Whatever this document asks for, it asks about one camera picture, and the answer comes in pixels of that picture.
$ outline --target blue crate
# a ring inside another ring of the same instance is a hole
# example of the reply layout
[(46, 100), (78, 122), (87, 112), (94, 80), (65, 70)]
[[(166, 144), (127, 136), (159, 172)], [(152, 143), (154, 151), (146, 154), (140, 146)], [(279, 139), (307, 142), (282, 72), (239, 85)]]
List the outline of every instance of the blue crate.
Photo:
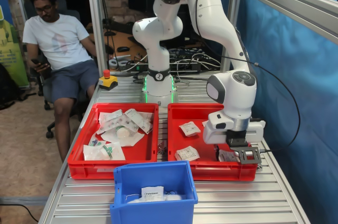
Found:
[[(130, 164), (114, 169), (115, 199), (110, 205), (113, 224), (190, 224), (198, 198), (188, 161)], [(131, 203), (144, 187), (186, 195), (177, 201)]]

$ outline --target office chair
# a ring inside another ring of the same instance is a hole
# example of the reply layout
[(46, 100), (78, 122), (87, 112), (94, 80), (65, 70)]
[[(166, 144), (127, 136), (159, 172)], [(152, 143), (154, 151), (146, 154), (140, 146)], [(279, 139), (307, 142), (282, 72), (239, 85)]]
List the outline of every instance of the office chair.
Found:
[[(64, 15), (70, 15), (76, 17), (80, 20), (80, 14), (78, 11), (75, 10), (68, 10), (67, 4), (65, 0), (57, 0), (58, 2), (58, 12)], [(37, 16), (35, 11), (34, 5), (31, 2), (24, 3), (24, 7), (26, 10), (27, 18), (31, 18)], [(39, 57), (40, 61), (47, 62), (46, 57), (43, 55), (42, 51), (39, 50)], [(39, 96), (44, 97), (44, 109), (50, 110), (49, 103), (52, 103), (52, 80), (50, 78), (50, 73), (39, 74), (34, 69), (30, 69), (30, 73), (32, 76), (36, 77), (37, 83), (39, 85)], [(77, 102), (74, 104), (70, 117), (77, 115), (78, 120), (82, 120), (82, 114), (86, 111), (87, 106), (89, 104), (89, 99), (86, 96), (86, 92), (81, 90), (78, 94)], [(52, 122), (47, 127), (46, 138), (53, 138), (54, 134), (51, 131), (52, 128), (55, 127), (55, 121)]]

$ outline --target blue curtain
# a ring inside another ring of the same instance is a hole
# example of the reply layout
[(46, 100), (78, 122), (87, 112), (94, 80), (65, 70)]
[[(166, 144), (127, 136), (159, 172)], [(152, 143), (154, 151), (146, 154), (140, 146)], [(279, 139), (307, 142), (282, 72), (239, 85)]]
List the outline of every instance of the blue curtain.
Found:
[[(338, 223), (338, 45), (258, 0), (241, 0), (237, 27), (252, 62), (289, 87), (301, 112), (296, 141), (274, 155), (311, 223)], [(298, 118), (292, 98), (256, 69), (253, 116), (267, 122), (271, 149), (293, 138)]]

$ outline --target aluminum profile table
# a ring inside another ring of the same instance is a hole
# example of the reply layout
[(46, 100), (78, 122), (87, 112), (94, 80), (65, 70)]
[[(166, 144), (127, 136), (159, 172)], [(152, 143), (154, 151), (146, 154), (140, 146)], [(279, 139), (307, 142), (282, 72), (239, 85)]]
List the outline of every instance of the aluminum profile table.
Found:
[[(208, 78), (210, 73), (196, 77)], [(111, 91), (96, 89), (76, 141), (91, 106), (98, 102), (140, 102), (142, 85), (132, 78), (119, 78)], [(213, 102), (205, 91), (205, 81), (177, 84), (178, 102)], [(167, 109), (159, 109), (159, 143), (167, 140)], [(259, 147), (268, 148), (265, 141)], [(272, 153), (261, 155), (262, 165), (252, 182), (195, 181), (199, 203), (194, 224), (309, 223)], [(74, 180), (63, 164), (39, 224), (108, 224), (109, 205), (114, 202), (113, 180)]]

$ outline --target man sitting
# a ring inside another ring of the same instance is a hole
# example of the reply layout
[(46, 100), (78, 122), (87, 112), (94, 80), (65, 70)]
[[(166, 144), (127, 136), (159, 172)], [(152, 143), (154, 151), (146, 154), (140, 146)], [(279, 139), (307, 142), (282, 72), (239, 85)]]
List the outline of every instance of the man sitting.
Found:
[(91, 98), (99, 79), (98, 68), (86, 51), (96, 56), (96, 49), (75, 17), (58, 13), (57, 0), (31, 1), (38, 16), (26, 21), (23, 42), (27, 44), (29, 65), (37, 72), (49, 67), (31, 61), (37, 59), (39, 48), (50, 63), (55, 136), (64, 161), (70, 148), (69, 115), (79, 88)]

